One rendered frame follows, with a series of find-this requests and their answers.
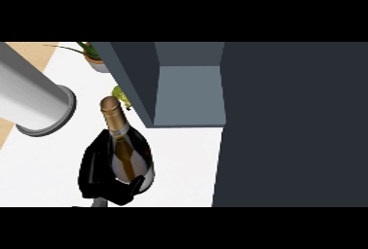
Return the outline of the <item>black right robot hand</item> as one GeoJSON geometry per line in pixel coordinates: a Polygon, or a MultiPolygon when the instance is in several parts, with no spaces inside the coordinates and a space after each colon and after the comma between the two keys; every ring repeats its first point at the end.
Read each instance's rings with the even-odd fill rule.
{"type": "Polygon", "coordinates": [[[112,170],[112,138],[104,129],[87,146],[78,169],[78,190],[83,198],[104,197],[108,202],[126,205],[138,195],[145,177],[136,176],[132,182],[123,183],[112,170]]]}

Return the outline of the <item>dark wine bottle gold foil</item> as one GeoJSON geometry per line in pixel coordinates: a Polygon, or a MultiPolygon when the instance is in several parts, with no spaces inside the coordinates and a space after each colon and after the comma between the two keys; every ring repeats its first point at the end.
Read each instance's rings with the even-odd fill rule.
{"type": "Polygon", "coordinates": [[[155,176],[146,139],[130,125],[117,97],[108,96],[101,100],[101,112],[112,137],[111,167],[115,176],[127,184],[138,176],[142,176],[144,182],[138,192],[144,193],[152,185],[155,176]]]}

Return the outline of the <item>dark grey cabinet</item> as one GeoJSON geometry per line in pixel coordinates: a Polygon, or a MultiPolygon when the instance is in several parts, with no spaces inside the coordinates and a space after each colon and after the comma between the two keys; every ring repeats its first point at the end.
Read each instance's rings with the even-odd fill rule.
{"type": "Polygon", "coordinates": [[[95,42],[148,127],[222,127],[222,42],[95,42]]]}

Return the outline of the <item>yellow green vegetable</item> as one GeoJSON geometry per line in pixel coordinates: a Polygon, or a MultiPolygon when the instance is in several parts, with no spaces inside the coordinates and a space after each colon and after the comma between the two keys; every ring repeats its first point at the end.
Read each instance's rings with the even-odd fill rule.
{"type": "Polygon", "coordinates": [[[112,96],[117,97],[124,102],[126,108],[127,108],[127,110],[130,110],[132,109],[132,103],[130,103],[127,95],[123,92],[120,86],[114,87],[114,89],[112,89],[112,96]]]}

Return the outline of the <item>pale grey cylinder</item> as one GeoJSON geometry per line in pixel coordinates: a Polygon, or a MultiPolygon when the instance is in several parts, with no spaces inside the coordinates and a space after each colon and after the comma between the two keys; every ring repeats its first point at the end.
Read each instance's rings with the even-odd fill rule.
{"type": "Polygon", "coordinates": [[[0,42],[0,118],[31,137],[53,133],[71,119],[77,96],[56,85],[12,47],[0,42]]]}

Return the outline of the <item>green potted plant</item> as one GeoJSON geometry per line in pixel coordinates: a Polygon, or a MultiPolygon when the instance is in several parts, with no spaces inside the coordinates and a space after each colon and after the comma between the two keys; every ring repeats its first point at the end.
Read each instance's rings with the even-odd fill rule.
{"type": "Polygon", "coordinates": [[[84,57],[84,60],[87,61],[90,67],[93,68],[93,70],[99,73],[108,73],[108,67],[104,63],[104,60],[101,58],[101,55],[95,49],[95,47],[92,46],[90,42],[78,42],[78,50],[73,49],[70,47],[61,46],[61,49],[70,50],[76,53],[80,53],[84,57]]]}

